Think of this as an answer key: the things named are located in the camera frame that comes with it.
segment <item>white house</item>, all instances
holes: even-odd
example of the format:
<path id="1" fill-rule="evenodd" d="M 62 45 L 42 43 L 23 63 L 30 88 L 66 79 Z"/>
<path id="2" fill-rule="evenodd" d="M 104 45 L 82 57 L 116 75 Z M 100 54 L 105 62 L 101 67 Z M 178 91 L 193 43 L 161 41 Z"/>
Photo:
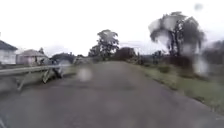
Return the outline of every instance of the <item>white house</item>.
<path id="1" fill-rule="evenodd" d="M 42 59 L 48 60 L 48 57 L 36 50 L 26 50 L 16 56 L 16 64 L 36 65 Z"/>
<path id="2" fill-rule="evenodd" d="M 5 43 L 0 40 L 0 62 L 2 64 L 15 64 L 16 63 L 16 47 Z"/>

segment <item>sky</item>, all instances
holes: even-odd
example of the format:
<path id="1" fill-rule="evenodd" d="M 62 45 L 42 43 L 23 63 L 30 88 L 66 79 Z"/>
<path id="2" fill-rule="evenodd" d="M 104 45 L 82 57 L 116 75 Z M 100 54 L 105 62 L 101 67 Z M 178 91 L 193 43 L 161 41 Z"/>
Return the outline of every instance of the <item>sky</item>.
<path id="1" fill-rule="evenodd" d="M 20 49 L 43 47 L 48 55 L 87 55 L 97 33 L 110 29 L 121 46 L 149 53 L 163 47 L 151 42 L 149 24 L 172 11 L 194 16 L 208 42 L 222 39 L 222 6 L 221 0 L 0 0 L 0 39 Z"/>

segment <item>road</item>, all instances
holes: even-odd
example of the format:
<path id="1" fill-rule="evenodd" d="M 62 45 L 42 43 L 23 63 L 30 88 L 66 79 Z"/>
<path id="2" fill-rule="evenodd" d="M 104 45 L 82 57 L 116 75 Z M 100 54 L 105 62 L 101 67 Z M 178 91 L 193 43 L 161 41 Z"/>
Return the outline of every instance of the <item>road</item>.
<path id="1" fill-rule="evenodd" d="M 84 74 L 86 79 L 80 78 L 82 72 L 1 98 L 0 125 L 6 128 L 224 127 L 224 118 L 207 106 L 169 90 L 129 64 L 106 62 L 84 69 L 92 74 Z"/>

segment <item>grass verge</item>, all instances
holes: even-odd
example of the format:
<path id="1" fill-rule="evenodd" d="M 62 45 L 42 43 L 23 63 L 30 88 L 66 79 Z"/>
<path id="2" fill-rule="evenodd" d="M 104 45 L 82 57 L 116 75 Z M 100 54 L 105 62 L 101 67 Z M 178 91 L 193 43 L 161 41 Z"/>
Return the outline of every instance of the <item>grass verge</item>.
<path id="1" fill-rule="evenodd" d="M 146 76 L 163 83 L 170 89 L 181 92 L 195 100 L 206 104 L 212 110 L 224 115 L 224 86 L 211 82 L 203 81 L 196 78 L 183 78 L 172 71 L 170 73 L 162 73 L 156 68 L 147 68 L 137 66 Z"/>

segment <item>guardrail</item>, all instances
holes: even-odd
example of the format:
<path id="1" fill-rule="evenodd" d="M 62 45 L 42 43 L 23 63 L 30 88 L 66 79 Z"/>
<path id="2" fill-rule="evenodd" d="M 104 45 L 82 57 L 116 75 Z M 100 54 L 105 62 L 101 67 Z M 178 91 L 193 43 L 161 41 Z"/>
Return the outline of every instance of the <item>guardrail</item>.
<path id="1" fill-rule="evenodd" d="M 63 68 L 69 67 L 70 65 L 47 65 L 47 66 L 35 66 L 35 67 L 25 67 L 25 68 L 15 68 L 15 69 L 3 69 L 0 70 L 1 76 L 10 76 L 10 75 L 20 75 L 25 74 L 24 78 L 17 83 L 17 89 L 20 91 L 24 85 L 26 79 L 28 79 L 29 75 L 33 72 L 43 72 L 42 81 L 47 83 L 50 78 L 50 72 L 54 72 L 54 74 L 58 78 L 63 77 Z"/>

